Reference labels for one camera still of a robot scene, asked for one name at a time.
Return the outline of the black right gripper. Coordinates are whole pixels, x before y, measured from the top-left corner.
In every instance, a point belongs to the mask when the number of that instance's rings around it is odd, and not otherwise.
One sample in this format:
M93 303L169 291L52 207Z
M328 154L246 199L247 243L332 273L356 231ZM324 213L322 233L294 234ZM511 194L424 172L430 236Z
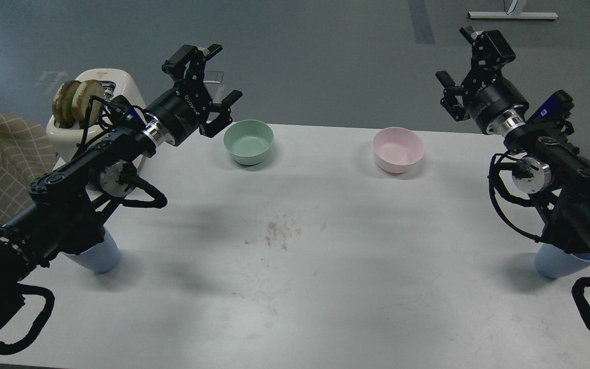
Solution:
M455 121L472 119L486 135L489 124L504 112L513 110L524 115L529 103L502 75L502 68L516 58L502 33L477 31L471 26L459 32L472 47L470 70L459 86L449 72L435 73L444 89L440 104Z

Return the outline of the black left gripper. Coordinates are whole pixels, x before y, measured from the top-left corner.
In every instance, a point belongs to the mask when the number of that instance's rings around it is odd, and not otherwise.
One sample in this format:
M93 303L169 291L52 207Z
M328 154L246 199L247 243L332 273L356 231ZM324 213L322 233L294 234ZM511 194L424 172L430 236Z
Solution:
M220 44L203 49L182 45L162 64L162 72L175 84L151 102L146 110L166 130L165 140L169 145L181 145L196 131L213 138L231 124L231 107L243 93L233 90L220 103L213 103L203 82L207 61L222 50Z

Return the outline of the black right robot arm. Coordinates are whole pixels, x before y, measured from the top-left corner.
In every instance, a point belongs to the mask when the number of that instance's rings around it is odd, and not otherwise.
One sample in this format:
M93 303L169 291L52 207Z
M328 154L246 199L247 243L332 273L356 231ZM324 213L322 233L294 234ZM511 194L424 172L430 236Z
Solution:
M557 90L532 114L502 68L515 52L498 30L460 29L471 45L468 74L456 84L446 71L441 106L456 121L472 119L483 135L499 135L506 148L490 159L489 197L498 216L518 234L565 254L590 254L590 160L567 139L572 97ZM590 277L579 278L572 297L590 331L584 296Z

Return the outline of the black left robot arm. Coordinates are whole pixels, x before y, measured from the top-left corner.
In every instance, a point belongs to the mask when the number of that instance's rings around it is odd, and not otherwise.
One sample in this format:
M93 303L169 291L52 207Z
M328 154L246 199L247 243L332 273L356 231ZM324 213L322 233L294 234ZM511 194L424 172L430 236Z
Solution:
M23 284L35 268L102 243L119 206L166 206L166 196L138 175L135 159L154 156L163 143L178 146L195 131L213 138L231 124L241 91L215 103L204 81L207 61L220 51L220 44L180 47L162 65L173 86L146 108L108 94L96 79L59 89L54 118L82 124L82 136L70 161L30 184L32 205L0 225L0 355L28 348L51 317L54 294Z

